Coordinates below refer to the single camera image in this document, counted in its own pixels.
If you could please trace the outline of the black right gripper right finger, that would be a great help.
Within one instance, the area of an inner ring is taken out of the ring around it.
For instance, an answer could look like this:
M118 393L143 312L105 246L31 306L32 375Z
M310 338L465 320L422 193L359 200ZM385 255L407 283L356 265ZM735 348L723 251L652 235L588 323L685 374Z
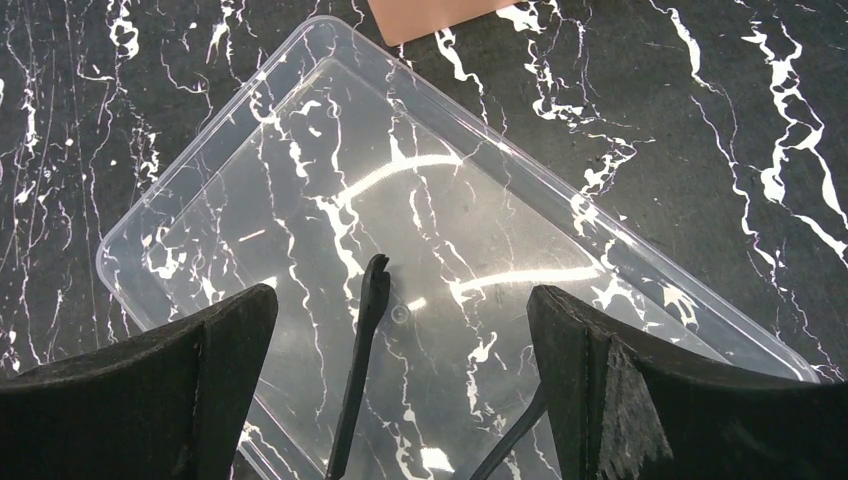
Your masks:
M718 362L549 285L527 317L565 479L843 479L847 387Z

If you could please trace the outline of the clear plastic tray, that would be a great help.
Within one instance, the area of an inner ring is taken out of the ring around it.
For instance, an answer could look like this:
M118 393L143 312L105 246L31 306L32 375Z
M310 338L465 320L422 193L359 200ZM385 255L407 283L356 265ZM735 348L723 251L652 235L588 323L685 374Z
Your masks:
M796 352L342 20L313 17L105 236L102 282L143 329L257 283L278 319L240 449L320 479L363 273L389 259L350 479L465 479L539 383L526 304L552 285L737 367Z

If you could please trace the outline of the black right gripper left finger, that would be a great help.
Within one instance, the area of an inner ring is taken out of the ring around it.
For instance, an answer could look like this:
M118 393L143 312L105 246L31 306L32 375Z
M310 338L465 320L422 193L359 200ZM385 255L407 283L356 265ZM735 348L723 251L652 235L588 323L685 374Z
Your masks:
M5 479L225 479L274 332L258 284L1 384Z

